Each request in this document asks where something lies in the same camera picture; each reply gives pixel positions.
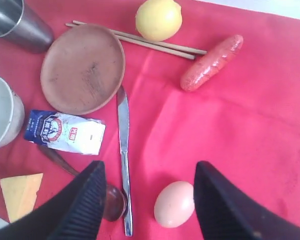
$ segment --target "butter knife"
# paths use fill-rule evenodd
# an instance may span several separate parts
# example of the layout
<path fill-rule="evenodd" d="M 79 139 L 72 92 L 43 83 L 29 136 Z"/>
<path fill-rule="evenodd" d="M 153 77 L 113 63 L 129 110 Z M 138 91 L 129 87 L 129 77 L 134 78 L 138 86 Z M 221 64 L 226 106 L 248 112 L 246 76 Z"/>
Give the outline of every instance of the butter knife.
<path fill-rule="evenodd" d="M 133 235 L 133 218 L 130 195 L 130 176 L 128 163 L 128 142 L 129 142 L 129 106 L 127 93 L 123 86 L 117 92 L 118 122 L 119 122 L 119 142 L 121 153 L 121 172 L 123 192 L 127 198 L 126 213 L 124 216 L 125 235 Z"/>

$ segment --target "white cup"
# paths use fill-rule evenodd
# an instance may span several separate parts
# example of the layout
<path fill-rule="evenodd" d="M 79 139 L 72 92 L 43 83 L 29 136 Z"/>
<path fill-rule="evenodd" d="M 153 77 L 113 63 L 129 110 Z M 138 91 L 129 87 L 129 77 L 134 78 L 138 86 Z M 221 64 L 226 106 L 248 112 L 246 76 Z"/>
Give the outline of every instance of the white cup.
<path fill-rule="evenodd" d="M 20 97 L 0 77 L 0 147 L 14 140 L 25 120 L 25 107 Z"/>

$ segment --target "terracotta dish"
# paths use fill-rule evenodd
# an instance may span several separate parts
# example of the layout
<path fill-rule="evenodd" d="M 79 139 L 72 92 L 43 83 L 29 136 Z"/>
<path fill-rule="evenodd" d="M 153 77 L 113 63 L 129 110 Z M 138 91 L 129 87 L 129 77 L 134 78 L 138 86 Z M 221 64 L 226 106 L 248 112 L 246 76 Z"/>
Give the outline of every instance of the terracotta dish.
<path fill-rule="evenodd" d="M 76 26 L 48 50 L 41 69 L 42 91 L 57 111 L 88 114 L 116 94 L 125 65 L 123 47 L 110 30 L 95 24 Z"/>

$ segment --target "stainless steel cup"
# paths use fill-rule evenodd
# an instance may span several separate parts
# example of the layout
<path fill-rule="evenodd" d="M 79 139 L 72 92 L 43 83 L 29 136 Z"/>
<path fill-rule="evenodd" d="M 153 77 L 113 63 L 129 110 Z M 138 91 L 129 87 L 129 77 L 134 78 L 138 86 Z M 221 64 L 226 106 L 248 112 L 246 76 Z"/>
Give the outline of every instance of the stainless steel cup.
<path fill-rule="evenodd" d="M 32 53 L 42 53 L 52 44 L 54 35 L 25 0 L 0 0 L 0 38 Z"/>

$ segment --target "cheese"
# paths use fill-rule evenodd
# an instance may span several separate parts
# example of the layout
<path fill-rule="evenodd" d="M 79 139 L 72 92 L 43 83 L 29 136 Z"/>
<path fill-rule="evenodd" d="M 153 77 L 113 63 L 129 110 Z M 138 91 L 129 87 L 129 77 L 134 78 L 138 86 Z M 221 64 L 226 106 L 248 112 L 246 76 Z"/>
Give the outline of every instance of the cheese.
<path fill-rule="evenodd" d="M 0 179 L 10 223 L 30 213 L 35 206 L 43 173 Z"/>

